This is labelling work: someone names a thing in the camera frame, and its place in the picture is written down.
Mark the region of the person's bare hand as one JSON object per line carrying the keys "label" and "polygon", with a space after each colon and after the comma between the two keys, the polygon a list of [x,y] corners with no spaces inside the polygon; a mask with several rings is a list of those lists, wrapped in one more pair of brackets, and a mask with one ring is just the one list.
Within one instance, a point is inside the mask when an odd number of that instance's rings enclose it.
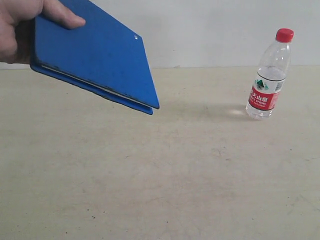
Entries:
{"label": "person's bare hand", "polygon": [[33,19],[43,14],[49,20],[74,29],[86,21],[58,0],[2,0],[0,2],[0,61],[29,64]]}

